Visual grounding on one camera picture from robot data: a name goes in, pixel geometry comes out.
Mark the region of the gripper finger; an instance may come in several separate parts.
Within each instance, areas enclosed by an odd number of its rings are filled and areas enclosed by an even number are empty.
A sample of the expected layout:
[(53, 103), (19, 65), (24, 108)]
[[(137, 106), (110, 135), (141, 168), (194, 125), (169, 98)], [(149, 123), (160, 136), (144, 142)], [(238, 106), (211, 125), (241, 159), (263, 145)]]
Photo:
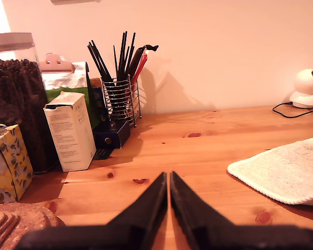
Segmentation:
[(202, 200), (175, 172), (170, 174), (171, 204), (191, 249), (233, 249), (228, 229), (235, 226)]
[(116, 229), (112, 249), (151, 249), (167, 212), (167, 174), (162, 172), (150, 186), (107, 226)]

